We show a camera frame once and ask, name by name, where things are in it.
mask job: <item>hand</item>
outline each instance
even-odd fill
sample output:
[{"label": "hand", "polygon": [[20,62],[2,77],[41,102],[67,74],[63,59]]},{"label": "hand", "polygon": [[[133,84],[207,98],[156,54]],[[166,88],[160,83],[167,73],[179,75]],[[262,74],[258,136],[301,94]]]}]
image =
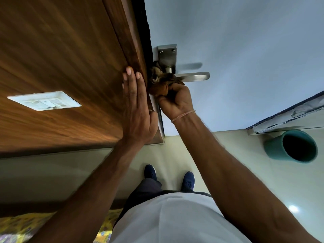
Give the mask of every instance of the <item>hand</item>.
[{"label": "hand", "polygon": [[174,91],[174,99],[168,96],[160,96],[157,98],[163,113],[171,120],[193,110],[191,95],[189,89],[185,85],[173,83],[169,86],[169,91]]},{"label": "hand", "polygon": [[157,131],[157,113],[149,112],[146,86],[141,73],[131,67],[123,73],[125,101],[123,120],[123,141],[142,148],[152,140]]}]

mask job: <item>right hand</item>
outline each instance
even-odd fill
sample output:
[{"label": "right hand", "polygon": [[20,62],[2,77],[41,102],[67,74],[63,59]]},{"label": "right hand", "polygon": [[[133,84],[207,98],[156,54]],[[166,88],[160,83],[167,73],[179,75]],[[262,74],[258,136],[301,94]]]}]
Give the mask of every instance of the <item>right hand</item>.
[{"label": "right hand", "polygon": [[176,93],[173,99],[168,95],[160,96],[157,100],[161,110],[170,120],[193,110],[191,95],[187,86],[173,83],[169,86],[169,91]]}]

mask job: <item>teal container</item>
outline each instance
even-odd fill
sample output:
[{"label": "teal container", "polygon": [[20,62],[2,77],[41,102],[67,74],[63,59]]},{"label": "teal container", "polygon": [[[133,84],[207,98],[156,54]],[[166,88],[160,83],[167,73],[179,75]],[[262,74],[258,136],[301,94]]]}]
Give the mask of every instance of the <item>teal container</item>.
[{"label": "teal container", "polygon": [[302,163],[313,161],[318,153],[314,139],[301,130],[288,130],[263,144],[267,155],[277,160]]}]

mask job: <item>fingernail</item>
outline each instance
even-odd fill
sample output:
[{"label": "fingernail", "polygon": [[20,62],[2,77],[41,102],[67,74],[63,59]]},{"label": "fingernail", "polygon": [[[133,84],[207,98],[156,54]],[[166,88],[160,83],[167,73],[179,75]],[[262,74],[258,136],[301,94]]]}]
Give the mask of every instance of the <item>fingernail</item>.
[{"label": "fingernail", "polygon": [[132,74],[131,68],[126,67],[126,72],[127,72],[127,75],[130,76]]}]

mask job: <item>shoe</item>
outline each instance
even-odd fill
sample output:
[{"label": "shoe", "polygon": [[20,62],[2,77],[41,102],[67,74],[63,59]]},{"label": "shoe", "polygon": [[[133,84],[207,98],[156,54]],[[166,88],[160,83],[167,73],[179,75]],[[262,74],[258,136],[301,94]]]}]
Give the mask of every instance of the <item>shoe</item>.
[{"label": "shoe", "polygon": [[152,165],[146,165],[144,168],[144,178],[152,178],[157,181],[155,168]]},{"label": "shoe", "polygon": [[181,191],[185,191],[188,189],[193,191],[194,186],[195,186],[195,176],[193,175],[192,172],[189,171],[183,177]]}]

